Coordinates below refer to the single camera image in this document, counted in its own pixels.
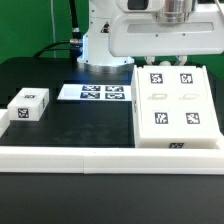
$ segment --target green wall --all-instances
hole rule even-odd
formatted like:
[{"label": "green wall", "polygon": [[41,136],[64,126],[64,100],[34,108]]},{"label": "green wall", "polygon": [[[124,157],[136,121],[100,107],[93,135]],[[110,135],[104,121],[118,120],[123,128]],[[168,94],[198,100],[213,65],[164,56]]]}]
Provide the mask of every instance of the green wall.
[{"label": "green wall", "polygon": [[[81,32],[88,29],[88,0],[76,0]],[[56,38],[71,38],[68,0],[54,0]],[[51,44],[52,24],[50,0],[0,0],[0,63],[8,58],[32,56]],[[66,57],[68,53],[57,53]],[[189,61],[207,65],[224,79],[224,56],[194,56]]]}]

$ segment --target white block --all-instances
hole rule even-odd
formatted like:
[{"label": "white block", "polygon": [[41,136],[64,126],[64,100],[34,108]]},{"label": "white block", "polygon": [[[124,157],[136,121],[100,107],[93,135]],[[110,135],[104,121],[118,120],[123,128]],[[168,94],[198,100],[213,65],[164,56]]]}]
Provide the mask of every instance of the white block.
[{"label": "white block", "polygon": [[205,67],[135,67],[132,101],[136,147],[217,148],[220,131]]},{"label": "white block", "polygon": [[0,110],[0,138],[9,127],[9,124],[8,110]]},{"label": "white block", "polygon": [[48,89],[23,88],[8,105],[9,119],[39,121],[48,103]]}]

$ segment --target white cube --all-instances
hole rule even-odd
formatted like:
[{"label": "white cube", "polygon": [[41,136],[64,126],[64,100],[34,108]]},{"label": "white cube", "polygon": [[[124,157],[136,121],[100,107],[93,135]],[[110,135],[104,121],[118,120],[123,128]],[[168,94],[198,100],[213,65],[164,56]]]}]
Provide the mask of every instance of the white cube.
[{"label": "white cube", "polygon": [[49,103],[49,89],[23,88],[8,105],[9,119],[39,121]]},{"label": "white cube", "polygon": [[132,106],[136,147],[216,148],[220,131],[205,67],[135,67]]},{"label": "white cube", "polygon": [[4,134],[9,127],[9,114],[8,110],[0,110],[0,137]]}]

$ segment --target black table surface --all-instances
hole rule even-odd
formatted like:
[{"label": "black table surface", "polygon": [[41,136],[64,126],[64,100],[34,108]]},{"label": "black table surface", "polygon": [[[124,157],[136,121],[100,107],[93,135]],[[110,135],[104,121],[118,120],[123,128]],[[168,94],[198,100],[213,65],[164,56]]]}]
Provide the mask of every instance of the black table surface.
[{"label": "black table surface", "polygon": [[[223,132],[223,83],[209,75]],[[131,73],[78,70],[67,59],[14,58],[0,66],[0,108],[23,87],[49,88],[39,122],[11,122],[1,146],[134,147],[130,102],[58,102],[65,83],[128,85]],[[224,177],[0,174],[0,223],[223,224]]]}]

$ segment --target black cable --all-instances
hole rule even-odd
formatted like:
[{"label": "black cable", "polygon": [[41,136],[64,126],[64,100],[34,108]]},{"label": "black cable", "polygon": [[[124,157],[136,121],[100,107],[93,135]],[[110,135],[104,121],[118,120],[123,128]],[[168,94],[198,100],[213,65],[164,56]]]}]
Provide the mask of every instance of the black cable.
[{"label": "black cable", "polygon": [[43,48],[42,50],[38,51],[36,54],[34,54],[33,57],[39,57],[44,51],[52,48],[52,47],[56,47],[56,46],[59,46],[59,45],[62,45],[62,44],[70,44],[70,41],[69,40],[63,40],[63,41],[57,41],[53,44],[49,44],[47,45],[45,48]]},{"label": "black cable", "polygon": [[70,4],[70,12],[71,12],[71,17],[72,17],[72,28],[78,28],[78,19],[77,19],[77,13],[76,13],[76,5],[75,5],[75,0],[69,0]]},{"label": "black cable", "polygon": [[69,0],[69,5],[70,5],[70,12],[71,12],[71,19],[72,19],[72,37],[74,39],[81,39],[82,35],[79,30],[75,0]]},{"label": "black cable", "polygon": [[56,49],[43,49],[38,51],[33,57],[38,58],[46,51],[70,51],[73,50],[72,48],[56,48]]},{"label": "black cable", "polygon": [[50,49],[52,47],[55,47],[55,46],[58,46],[58,45],[62,45],[62,44],[70,44],[70,41],[69,40],[62,40],[62,41],[57,41],[53,44],[49,44],[47,45],[45,48],[43,49]]}]

